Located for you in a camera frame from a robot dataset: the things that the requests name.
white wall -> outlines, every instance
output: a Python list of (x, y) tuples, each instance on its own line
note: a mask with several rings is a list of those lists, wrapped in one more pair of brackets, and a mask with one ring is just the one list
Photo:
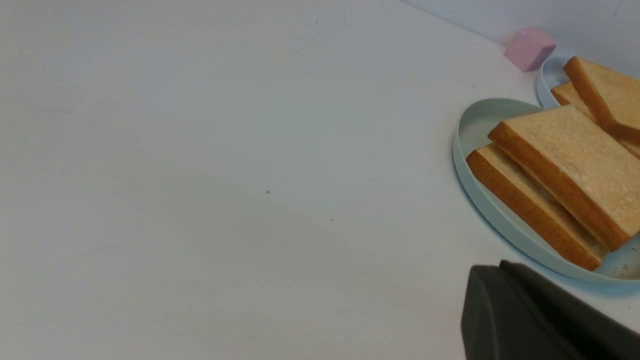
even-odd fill
[(640, 77), (640, 0), (405, 0), (506, 44), (536, 26), (559, 47)]

bread slice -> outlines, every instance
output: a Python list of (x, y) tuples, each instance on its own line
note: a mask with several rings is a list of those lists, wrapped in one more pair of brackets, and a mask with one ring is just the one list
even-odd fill
[[(573, 104), (575, 105), (576, 108), (578, 108), (578, 110), (582, 111), (583, 114), (587, 115), (589, 119), (591, 119), (594, 122), (596, 121), (595, 116), (593, 115), (591, 110), (589, 110), (589, 107), (587, 106), (587, 104), (585, 104), (584, 101), (582, 101), (580, 94), (578, 94), (578, 91), (575, 89), (571, 81), (569, 81), (564, 85), (560, 85), (558, 87), (551, 89), (551, 94), (553, 94), (556, 100), (558, 100), (560, 105)], [(629, 152), (631, 152), (633, 156), (640, 159), (640, 145), (634, 145), (633, 143), (630, 143), (626, 140), (620, 140), (620, 139), (617, 139), (617, 140), (620, 143), (620, 145), (624, 146), (626, 150), (629, 150)]]
[(640, 231), (640, 161), (574, 105), (505, 120), (489, 138), (610, 250)]
[(640, 145), (640, 80), (578, 56), (564, 72), (604, 131)]
[(560, 85), (551, 89), (551, 94), (556, 98), (556, 100), (558, 100), (560, 105), (573, 104), (576, 108), (578, 108), (578, 110), (582, 111), (583, 114), (587, 115), (587, 117), (591, 119), (591, 121), (596, 121), (595, 116), (593, 115), (591, 110), (589, 110), (587, 104), (582, 101), (582, 98), (578, 94), (578, 91), (575, 89), (571, 81), (564, 85)]
[(529, 224), (560, 256), (594, 270), (607, 253), (598, 241), (518, 164), (495, 145), (474, 150), (467, 164), (475, 177)]

light blue plate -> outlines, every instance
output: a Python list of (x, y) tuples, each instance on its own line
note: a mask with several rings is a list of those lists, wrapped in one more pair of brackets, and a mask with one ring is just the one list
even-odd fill
[(542, 63), (536, 81), (536, 94), (538, 94), (538, 100), (543, 108), (560, 107), (556, 98), (551, 94), (551, 89), (569, 82), (563, 68), (570, 59), (569, 56), (551, 56)]
[(533, 260), (551, 270), (572, 279), (594, 284), (640, 283), (638, 236), (620, 250), (609, 253), (602, 266), (594, 272), (587, 271), (558, 255), (471, 173), (465, 159), (473, 150), (490, 143), (487, 135), (500, 121), (541, 110), (526, 102), (509, 99), (487, 99), (469, 106), (458, 123), (453, 141), (453, 160), (462, 186), (478, 211), (500, 234)]

white tabletop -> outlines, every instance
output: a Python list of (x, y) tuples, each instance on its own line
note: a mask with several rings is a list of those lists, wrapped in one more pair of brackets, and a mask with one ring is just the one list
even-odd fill
[(460, 188), (502, 48), (395, 0), (6, 0), (3, 359), (463, 359), (469, 268), (550, 273)]

pink block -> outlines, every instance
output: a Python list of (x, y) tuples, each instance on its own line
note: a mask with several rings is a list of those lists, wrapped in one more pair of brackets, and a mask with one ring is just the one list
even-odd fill
[(527, 72), (540, 68), (542, 62), (551, 55), (555, 48), (556, 42), (544, 31), (527, 28), (518, 32), (507, 46), (504, 56), (520, 70)]

